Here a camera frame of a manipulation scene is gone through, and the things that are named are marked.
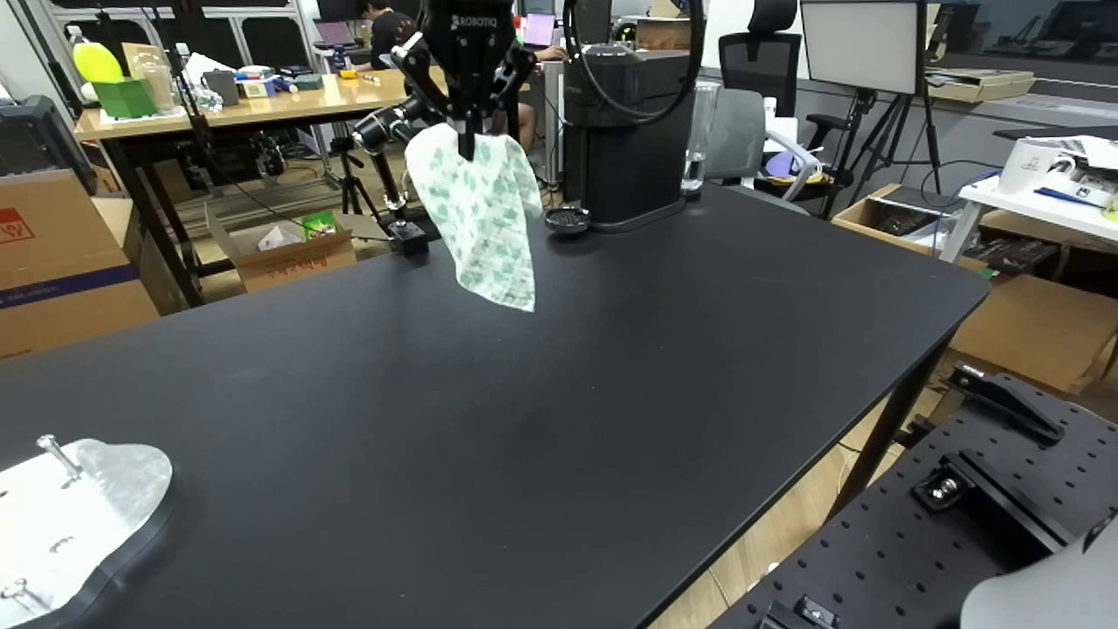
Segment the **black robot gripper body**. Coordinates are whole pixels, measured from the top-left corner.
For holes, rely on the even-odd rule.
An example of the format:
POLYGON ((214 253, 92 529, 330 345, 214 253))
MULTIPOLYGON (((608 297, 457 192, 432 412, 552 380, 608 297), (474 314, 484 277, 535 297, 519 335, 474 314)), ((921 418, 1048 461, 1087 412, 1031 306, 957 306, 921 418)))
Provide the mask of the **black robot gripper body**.
POLYGON ((482 124, 535 74, 513 0, 420 0, 415 29, 387 52, 432 112, 482 124))

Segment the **black robot base box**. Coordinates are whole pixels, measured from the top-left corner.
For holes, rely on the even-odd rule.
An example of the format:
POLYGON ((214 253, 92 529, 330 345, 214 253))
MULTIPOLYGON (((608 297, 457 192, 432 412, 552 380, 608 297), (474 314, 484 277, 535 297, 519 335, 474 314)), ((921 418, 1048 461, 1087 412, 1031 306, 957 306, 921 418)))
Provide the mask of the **black robot base box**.
POLYGON ((693 102, 686 52, 591 48, 566 66, 562 197, 622 227, 681 197, 693 102))

